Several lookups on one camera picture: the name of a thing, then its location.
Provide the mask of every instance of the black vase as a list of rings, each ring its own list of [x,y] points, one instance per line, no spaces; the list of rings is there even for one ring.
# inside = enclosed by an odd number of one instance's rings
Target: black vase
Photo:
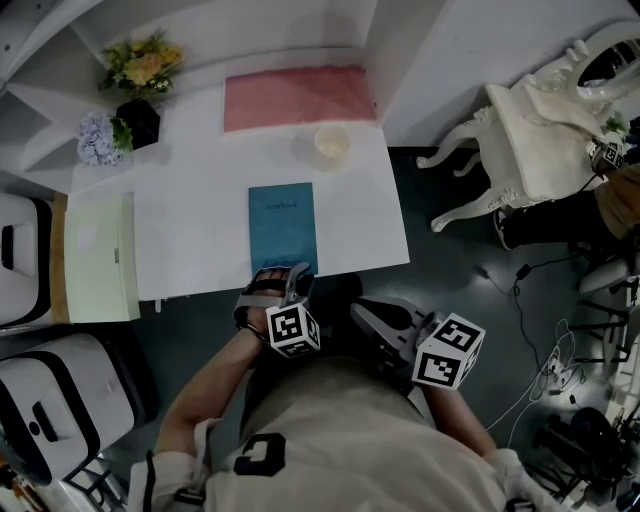
[[[120,105],[116,116],[131,128],[133,149],[158,142],[160,116],[145,100],[133,100]]]

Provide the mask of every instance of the pink towel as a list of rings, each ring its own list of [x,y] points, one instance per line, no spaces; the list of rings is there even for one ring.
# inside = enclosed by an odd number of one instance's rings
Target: pink towel
[[[266,71],[227,79],[224,131],[318,121],[374,121],[357,66]]]

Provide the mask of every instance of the person's arm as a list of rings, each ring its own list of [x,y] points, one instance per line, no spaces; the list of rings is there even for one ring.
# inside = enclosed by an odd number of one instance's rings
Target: person's arm
[[[195,457],[196,425],[222,416],[261,348],[262,341],[251,330],[239,331],[173,401],[160,427],[155,453],[182,452]]]
[[[498,448],[458,391],[422,386],[436,427],[481,457]]]

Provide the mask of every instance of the white wall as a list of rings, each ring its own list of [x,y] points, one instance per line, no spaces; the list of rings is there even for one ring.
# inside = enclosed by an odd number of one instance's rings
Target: white wall
[[[382,118],[425,37],[453,0],[378,0],[364,49],[364,67]]]
[[[166,31],[185,69],[253,53],[362,47],[376,0],[104,0],[76,22],[99,46]]]
[[[436,146],[487,104],[485,83],[511,85],[573,40],[637,18],[627,0],[450,0],[383,118],[389,146]]]

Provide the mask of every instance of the handle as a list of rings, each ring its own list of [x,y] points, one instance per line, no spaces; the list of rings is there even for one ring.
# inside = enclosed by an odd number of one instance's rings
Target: handle
[[[47,416],[44,407],[42,407],[42,404],[40,402],[36,403],[31,410],[33,411],[33,415],[35,416],[36,421],[40,426],[40,430],[42,430],[46,440],[50,443],[56,442],[58,440],[58,435],[53,429],[53,425],[51,424],[51,421],[49,421],[49,417]]]
[[[0,244],[2,266],[7,270],[13,270],[13,226],[5,226],[2,228]]]

